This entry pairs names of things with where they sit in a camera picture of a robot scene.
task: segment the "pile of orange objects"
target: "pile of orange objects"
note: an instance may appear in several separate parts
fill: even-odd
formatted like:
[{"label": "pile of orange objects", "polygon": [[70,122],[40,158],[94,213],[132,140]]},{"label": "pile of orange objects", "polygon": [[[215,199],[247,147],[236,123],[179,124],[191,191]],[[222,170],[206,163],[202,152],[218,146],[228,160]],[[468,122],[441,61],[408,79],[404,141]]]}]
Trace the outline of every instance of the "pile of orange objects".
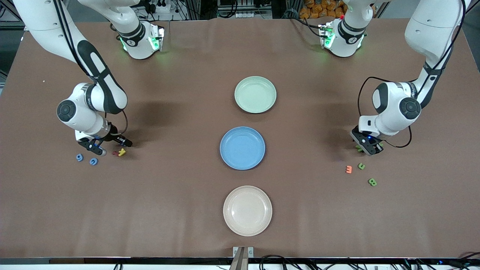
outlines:
[{"label": "pile of orange objects", "polygon": [[316,19],[325,16],[340,18],[347,12],[347,4],[342,0],[304,0],[305,7],[299,12],[300,19]]}]

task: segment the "plate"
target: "plate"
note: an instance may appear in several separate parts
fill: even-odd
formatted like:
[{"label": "plate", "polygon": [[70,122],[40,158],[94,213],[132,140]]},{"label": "plate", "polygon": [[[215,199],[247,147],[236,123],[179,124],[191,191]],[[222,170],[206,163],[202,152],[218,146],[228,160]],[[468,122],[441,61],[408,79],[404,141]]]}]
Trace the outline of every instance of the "plate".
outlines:
[{"label": "plate", "polygon": [[223,218],[227,226],[241,236],[263,232],[272,219],[272,202],[258,187],[237,187],[223,204]]},{"label": "plate", "polygon": [[247,77],[235,88],[235,101],[242,110],[247,112],[267,111],[273,106],[275,100],[275,86],[263,77]]},{"label": "plate", "polygon": [[265,141],[253,128],[239,126],[223,136],[220,155],[228,166],[237,170],[249,170],[264,158]]}]

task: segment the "tabletop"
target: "tabletop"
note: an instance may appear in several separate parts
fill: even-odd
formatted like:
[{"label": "tabletop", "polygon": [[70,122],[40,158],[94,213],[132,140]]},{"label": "tabletop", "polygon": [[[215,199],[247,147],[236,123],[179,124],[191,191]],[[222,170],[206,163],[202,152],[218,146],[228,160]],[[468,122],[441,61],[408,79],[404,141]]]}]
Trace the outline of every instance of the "tabletop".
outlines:
[{"label": "tabletop", "polygon": [[[129,97],[125,136],[134,147],[96,166],[77,162],[78,153],[95,156],[56,116],[88,78],[26,33],[0,98],[0,257],[221,257],[240,245],[256,256],[292,257],[479,250],[480,76],[463,34],[412,125],[410,146],[367,157],[348,135],[365,78],[401,82],[420,73],[425,58],[406,44],[407,22],[372,20],[349,58],[322,50],[290,20],[160,23],[164,51],[146,60],[130,58],[107,23],[78,24]],[[248,114],[234,101],[237,83],[253,75],[277,90],[265,113]],[[374,113],[378,83],[365,86],[364,113]],[[122,114],[108,119],[124,125]],[[265,157],[252,170],[220,157],[222,136],[236,126],[265,139]],[[391,138],[407,140],[408,131]],[[273,206],[268,228],[252,237],[233,233],[222,215],[225,198],[242,185],[264,190]]]}]

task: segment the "green plate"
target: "green plate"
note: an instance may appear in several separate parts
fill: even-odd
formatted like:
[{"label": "green plate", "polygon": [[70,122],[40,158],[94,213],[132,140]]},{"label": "green plate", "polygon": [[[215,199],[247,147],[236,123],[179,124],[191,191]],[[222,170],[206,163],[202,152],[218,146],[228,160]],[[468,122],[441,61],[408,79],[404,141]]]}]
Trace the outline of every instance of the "green plate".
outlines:
[{"label": "green plate", "polygon": [[263,77],[245,78],[235,88],[235,101],[240,108],[250,113],[267,111],[275,100],[275,86]]}]

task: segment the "gray floor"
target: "gray floor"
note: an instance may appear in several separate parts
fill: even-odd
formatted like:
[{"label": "gray floor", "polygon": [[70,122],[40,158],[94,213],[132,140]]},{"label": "gray floor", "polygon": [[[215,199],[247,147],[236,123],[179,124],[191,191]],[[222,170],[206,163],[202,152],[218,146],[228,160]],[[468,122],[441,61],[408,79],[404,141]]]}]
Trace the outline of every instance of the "gray floor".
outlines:
[{"label": "gray floor", "polygon": [[[395,0],[390,3],[382,18],[409,18],[420,0]],[[81,5],[78,0],[68,2],[68,11],[75,22],[106,22],[99,13]],[[480,4],[465,18],[463,30],[467,36],[477,68],[480,68]],[[20,44],[22,31],[0,31],[0,70],[9,71]],[[0,87],[4,80],[0,77]]]}]

